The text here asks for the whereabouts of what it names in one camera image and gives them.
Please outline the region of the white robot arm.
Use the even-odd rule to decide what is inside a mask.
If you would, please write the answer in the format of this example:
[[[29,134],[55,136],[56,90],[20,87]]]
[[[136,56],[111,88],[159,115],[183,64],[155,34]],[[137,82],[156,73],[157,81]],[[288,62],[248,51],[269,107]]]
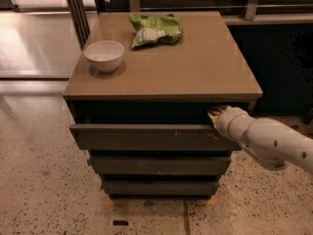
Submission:
[[[262,167],[278,171],[287,163],[313,173],[313,140],[271,118],[254,118],[241,108],[215,107],[207,112],[215,129],[235,141]]]

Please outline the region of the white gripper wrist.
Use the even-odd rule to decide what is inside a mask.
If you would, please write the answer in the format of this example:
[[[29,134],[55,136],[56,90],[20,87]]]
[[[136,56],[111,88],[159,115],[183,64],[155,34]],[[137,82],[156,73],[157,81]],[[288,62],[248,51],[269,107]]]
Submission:
[[[230,106],[215,106],[207,111],[213,126],[229,140],[240,142],[249,125],[254,121],[246,111]]]

